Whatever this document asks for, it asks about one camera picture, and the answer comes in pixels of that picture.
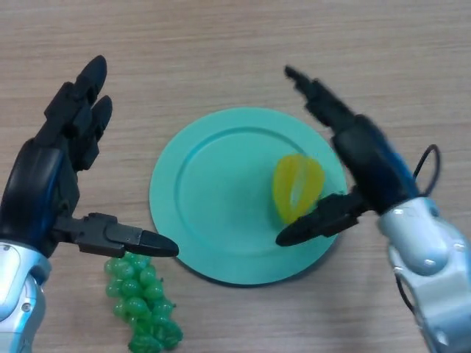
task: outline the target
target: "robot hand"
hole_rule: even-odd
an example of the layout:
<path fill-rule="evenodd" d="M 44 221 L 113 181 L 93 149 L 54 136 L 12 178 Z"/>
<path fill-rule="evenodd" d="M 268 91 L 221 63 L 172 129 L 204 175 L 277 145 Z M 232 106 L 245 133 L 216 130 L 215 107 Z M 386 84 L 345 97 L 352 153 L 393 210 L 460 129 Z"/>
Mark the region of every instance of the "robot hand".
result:
<path fill-rule="evenodd" d="M 154 232 L 91 213 L 72 218 L 79 201 L 77 174 L 99 154 L 110 121 L 104 57 L 91 60 L 75 83 L 67 82 L 46 108 L 46 122 L 21 148 L 0 204 L 0 351 L 30 352 L 45 314 L 42 286 L 59 242 L 81 252 L 123 257 L 125 251 L 156 257 L 178 255 L 178 246 Z"/>
<path fill-rule="evenodd" d="M 331 195 L 316 209 L 287 226 L 277 237 L 293 246 L 317 236 L 331 236 L 358 223 L 372 210 L 389 240 L 389 262 L 400 294 L 414 314 L 433 353 L 471 352 L 470 243 L 439 214 L 429 198 L 439 176 L 440 153 L 429 146 L 414 173 L 364 115 L 356 115 L 318 79 L 293 68 L 286 76 L 306 98 L 306 110 L 333 130 L 332 144 L 356 185 L 348 195 Z M 424 193 L 416 177 L 428 153 L 436 152 L 436 173 Z M 402 283 L 411 292 L 407 299 Z"/>

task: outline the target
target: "green grapes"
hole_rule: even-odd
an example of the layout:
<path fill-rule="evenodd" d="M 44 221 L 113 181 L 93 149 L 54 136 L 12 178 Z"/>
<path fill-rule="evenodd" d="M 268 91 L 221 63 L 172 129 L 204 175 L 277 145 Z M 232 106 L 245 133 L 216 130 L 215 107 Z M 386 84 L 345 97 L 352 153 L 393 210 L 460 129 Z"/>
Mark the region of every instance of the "green grapes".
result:
<path fill-rule="evenodd" d="M 134 332 L 129 350 L 159 353 L 177 347 L 183 332 L 171 319 L 175 305 L 165 297 L 151 258 L 127 252 L 122 259 L 109 259 L 104 270 L 110 276 L 106 295 L 118 298 L 113 314 Z"/>

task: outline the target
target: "wood grain surface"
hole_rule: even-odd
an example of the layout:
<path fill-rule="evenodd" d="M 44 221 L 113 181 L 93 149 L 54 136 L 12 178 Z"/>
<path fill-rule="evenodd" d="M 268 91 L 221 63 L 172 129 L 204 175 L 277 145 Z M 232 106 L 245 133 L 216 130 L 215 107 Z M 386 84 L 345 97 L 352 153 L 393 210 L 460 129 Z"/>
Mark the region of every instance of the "wood grain surface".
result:
<path fill-rule="evenodd" d="M 57 89 L 108 60 L 112 121 L 79 175 L 76 216 L 115 214 L 153 229 L 152 169 L 187 124 L 225 107 L 270 107 L 328 137 L 283 77 L 291 63 L 373 117 L 411 167 L 442 148 L 434 194 L 471 227 L 471 2 L 467 0 L 4 0 L 0 4 L 0 185 Z M 124 353 L 127 326 L 105 297 L 105 258 L 60 246 L 36 353 Z M 366 215 L 297 281 L 237 290 L 156 260 L 185 340 L 178 353 L 426 352 Z"/>

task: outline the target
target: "yellow plastic star fruit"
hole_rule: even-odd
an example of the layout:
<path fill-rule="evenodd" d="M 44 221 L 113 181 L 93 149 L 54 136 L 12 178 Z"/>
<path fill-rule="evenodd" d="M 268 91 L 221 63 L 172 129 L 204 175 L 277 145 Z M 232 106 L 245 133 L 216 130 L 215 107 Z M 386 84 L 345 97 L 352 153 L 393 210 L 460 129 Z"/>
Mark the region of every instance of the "yellow plastic star fruit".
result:
<path fill-rule="evenodd" d="M 325 173 L 320 164 L 302 154 L 283 157 L 273 176 L 273 199 L 281 219 L 291 224 L 305 215 L 319 198 Z"/>

